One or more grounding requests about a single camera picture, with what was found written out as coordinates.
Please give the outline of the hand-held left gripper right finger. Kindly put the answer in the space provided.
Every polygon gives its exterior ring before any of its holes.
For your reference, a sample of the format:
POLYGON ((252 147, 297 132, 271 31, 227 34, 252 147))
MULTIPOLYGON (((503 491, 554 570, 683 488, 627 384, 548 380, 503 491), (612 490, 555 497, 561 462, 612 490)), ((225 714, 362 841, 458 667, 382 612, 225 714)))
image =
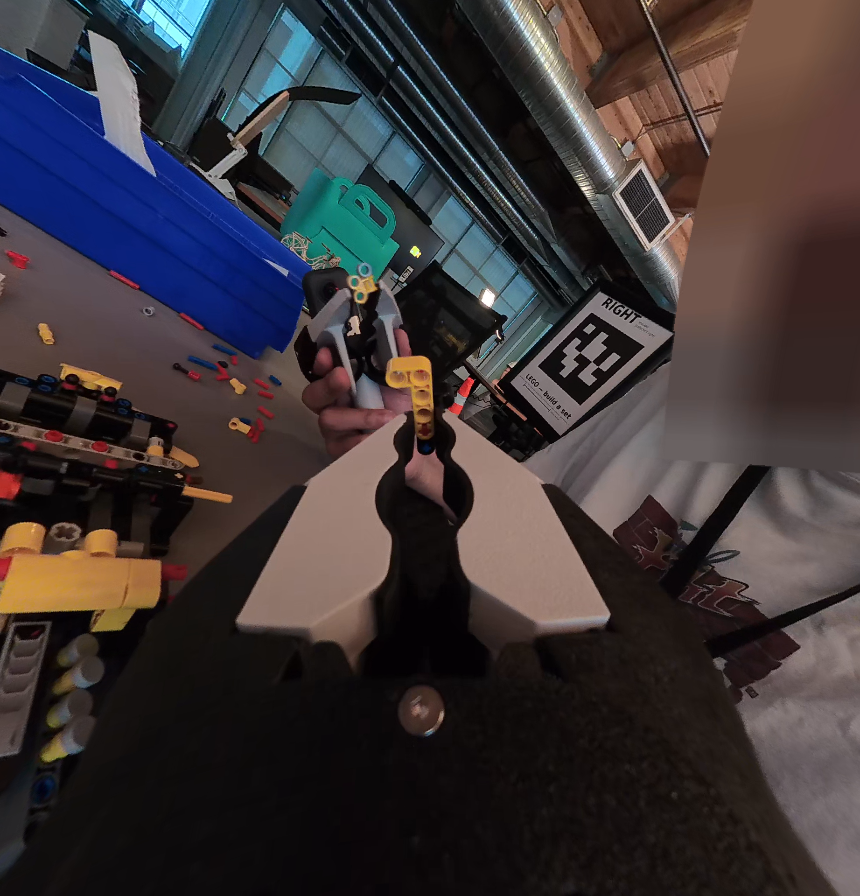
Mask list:
POLYGON ((610 611, 542 480, 459 418, 443 420, 455 434, 451 460, 473 490, 458 530, 469 631, 496 655, 509 644, 603 628, 610 611))

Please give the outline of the white paper slip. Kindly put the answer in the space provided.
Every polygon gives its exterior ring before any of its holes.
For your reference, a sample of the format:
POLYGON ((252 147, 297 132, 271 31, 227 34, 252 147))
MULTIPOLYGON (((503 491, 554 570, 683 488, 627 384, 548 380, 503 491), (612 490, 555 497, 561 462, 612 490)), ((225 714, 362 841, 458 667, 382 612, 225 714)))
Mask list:
POLYGON ((88 45, 105 139, 155 175, 141 131, 138 86, 129 65, 114 42, 91 30, 88 45))

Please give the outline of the metal air duct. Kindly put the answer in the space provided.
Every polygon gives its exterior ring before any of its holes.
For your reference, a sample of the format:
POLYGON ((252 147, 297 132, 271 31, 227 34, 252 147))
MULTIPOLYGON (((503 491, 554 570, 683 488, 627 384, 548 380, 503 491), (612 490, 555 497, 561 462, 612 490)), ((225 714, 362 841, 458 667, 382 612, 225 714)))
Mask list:
POLYGON ((682 265, 668 242, 644 249, 613 200, 629 163, 535 1, 458 3, 653 299, 674 313, 682 265))

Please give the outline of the lego car model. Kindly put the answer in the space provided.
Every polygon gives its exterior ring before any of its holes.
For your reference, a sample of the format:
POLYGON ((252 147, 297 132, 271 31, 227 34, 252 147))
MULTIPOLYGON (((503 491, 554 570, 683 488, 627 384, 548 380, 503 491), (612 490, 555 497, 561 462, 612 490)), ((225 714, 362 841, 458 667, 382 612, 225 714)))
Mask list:
POLYGON ((167 563, 197 502, 177 424, 64 364, 0 369, 0 878, 54 809, 97 703, 186 566, 167 563))

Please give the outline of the square code card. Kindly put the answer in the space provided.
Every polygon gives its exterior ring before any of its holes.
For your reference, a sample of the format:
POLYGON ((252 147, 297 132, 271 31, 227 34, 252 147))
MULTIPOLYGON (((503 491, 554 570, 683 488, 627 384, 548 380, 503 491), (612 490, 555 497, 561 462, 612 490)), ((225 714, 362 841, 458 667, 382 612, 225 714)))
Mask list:
POLYGON ((503 376, 503 396, 557 441, 667 361, 673 326, 649 297, 599 282, 503 376))

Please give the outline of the teal container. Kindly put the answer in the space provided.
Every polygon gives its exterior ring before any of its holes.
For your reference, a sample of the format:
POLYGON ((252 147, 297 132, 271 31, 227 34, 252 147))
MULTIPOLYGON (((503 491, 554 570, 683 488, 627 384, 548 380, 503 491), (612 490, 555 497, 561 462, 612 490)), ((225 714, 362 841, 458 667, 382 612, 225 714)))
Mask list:
POLYGON ((366 262, 380 277, 399 249, 393 239, 391 208, 368 186, 345 177, 330 177, 314 168, 281 226, 281 235, 296 231, 312 240, 312 254, 326 245, 346 272, 366 262))

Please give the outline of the person's right hand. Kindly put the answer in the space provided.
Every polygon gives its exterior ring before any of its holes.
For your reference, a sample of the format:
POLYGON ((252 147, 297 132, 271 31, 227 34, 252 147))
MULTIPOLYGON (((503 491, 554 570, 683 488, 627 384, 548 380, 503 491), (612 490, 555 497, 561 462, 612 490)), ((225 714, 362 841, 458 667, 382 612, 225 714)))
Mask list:
MULTIPOLYGON (((369 434, 395 417, 412 409, 409 390, 388 386, 381 388, 379 409, 354 407, 346 369, 336 364, 330 347, 319 349, 312 372, 318 379, 306 386, 301 400, 317 415, 327 452, 333 460, 355 448, 369 434)), ((444 501, 444 467, 436 454, 424 456, 414 451, 406 465, 405 479, 408 487, 439 505, 447 519, 455 521, 455 513, 444 501)))

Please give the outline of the blue plastic bin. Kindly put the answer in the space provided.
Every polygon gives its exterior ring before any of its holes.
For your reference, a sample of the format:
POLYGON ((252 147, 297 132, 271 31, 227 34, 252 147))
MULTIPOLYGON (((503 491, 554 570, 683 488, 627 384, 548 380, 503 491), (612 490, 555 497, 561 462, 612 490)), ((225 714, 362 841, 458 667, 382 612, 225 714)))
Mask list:
POLYGON ((154 140, 149 173, 96 97, 0 48, 0 204, 241 352, 284 350, 309 268, 154 140))

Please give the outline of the yellow lego angled beam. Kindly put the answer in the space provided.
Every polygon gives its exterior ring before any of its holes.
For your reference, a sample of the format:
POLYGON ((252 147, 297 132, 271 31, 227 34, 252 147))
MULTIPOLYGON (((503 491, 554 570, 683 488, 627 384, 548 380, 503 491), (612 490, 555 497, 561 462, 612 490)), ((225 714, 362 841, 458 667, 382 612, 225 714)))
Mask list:
POLYGON ((386 383, 411 393, 416 439, 434 439, 435 407, 432 363, 426 356, 394 357, 386 367, 386 383))

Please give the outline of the miniature bicycle model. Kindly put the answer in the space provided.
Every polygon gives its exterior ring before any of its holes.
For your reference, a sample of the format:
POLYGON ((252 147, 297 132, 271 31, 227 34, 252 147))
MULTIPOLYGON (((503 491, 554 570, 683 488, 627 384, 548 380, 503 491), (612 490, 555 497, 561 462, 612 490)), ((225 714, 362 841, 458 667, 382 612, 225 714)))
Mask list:
POLYGON ((312 240, 296 231, 282 235, 281 243, 303 262, 307 263, 313 271, 329 270, 341 265, 339 256, 331 252, 324 244, 322 244, 322 253, 312 254, 312 249, 314 248, 312 240))

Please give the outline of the air vent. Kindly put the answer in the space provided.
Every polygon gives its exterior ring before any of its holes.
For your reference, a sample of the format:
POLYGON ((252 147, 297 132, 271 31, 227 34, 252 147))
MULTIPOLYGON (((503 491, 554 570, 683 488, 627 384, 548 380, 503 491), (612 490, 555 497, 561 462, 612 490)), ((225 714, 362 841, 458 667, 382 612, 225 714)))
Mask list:
POLYGON ((677 219, 643 160, 633 161, 611 194, 644 251, 668 239, 677 219))

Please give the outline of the black monitor screen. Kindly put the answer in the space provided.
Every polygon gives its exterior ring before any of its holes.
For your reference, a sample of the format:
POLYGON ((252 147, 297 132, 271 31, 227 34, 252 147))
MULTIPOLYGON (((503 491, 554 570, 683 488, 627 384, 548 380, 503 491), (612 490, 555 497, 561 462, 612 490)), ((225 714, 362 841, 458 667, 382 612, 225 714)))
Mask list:
POLYGON ((393 239, 399 249, 389 263, 389 272, 400 285, 411 282, 436 258, 443 240, 432 228, 429 216, 396 181, 384 178, 375 167, 367 165, 357 184, 368 186, 395 215, 393 239))

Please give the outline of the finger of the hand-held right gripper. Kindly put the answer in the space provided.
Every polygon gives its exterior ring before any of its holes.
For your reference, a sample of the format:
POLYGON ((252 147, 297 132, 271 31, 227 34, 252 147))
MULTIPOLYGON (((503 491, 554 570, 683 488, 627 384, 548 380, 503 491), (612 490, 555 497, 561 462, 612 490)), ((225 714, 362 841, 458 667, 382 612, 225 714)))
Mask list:
POLYGON ((349 289, 338 290, 312 320, 310 339, 314 357, 321 349, 336 353, 351 389, 356 389, 364 374, 366 341, 357 303, 349 289))
POLYGON ((377 347, 374 352, 376 365, 387 365, 392 358, 402 355, 397 342, 402 319, 396 297, 386 283, 379 284, 379 299, 376 306, 375 335, 377 347))

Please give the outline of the scattered small lego pieces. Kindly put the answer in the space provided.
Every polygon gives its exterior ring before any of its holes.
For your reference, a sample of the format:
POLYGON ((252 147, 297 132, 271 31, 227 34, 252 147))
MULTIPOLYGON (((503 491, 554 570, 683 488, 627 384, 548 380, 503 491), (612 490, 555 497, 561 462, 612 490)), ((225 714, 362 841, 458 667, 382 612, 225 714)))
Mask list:
POLYGON ((74 365, 120 381, 131 407, 175 420, 181 447, 216 448, 246 460, 262 459, 267 433, 257 442, 228 423, 247 415, 250 401, 215 372, 191 361, 215 362, 214 337, 143 289, 142 280, 115 263, 102 266, 0 204, 0 367, 14 373, 57 375, 74 365), (141 308, 152 306, 155 316, 141 308), (55 345, 37 334, 49 324, 55 345))

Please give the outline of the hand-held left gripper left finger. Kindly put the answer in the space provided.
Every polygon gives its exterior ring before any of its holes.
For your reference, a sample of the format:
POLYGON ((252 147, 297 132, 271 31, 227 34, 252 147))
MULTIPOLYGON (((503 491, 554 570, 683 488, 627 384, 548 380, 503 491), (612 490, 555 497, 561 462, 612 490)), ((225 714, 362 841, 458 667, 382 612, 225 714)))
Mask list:
POLYGON ((236 617, 245 633, 333 642, 356 662, 376 636, 373 596, 391 565, 379 481, 398 461, 399 415, 313 476, 236 617))

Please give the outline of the desk lamp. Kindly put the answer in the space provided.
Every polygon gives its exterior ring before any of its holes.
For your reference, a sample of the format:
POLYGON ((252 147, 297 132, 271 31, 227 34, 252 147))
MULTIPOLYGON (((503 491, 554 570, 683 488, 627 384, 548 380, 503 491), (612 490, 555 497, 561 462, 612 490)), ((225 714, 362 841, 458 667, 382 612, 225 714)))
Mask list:
POLYGON ((356 103, 361 96, 359 92, 324 86, 290 87, 262 102, 236 132, 225 135, 229 149, 221 151, 220 157, 214 165, 203 169, 196 161, 189 161, 186 166, 231 204, 237 206, 236 193, 227 177, 228 173, 247 158, 249 144, 260 136, 268 125, 280 118, 291 103, 306 100, 350 106, 356 103))

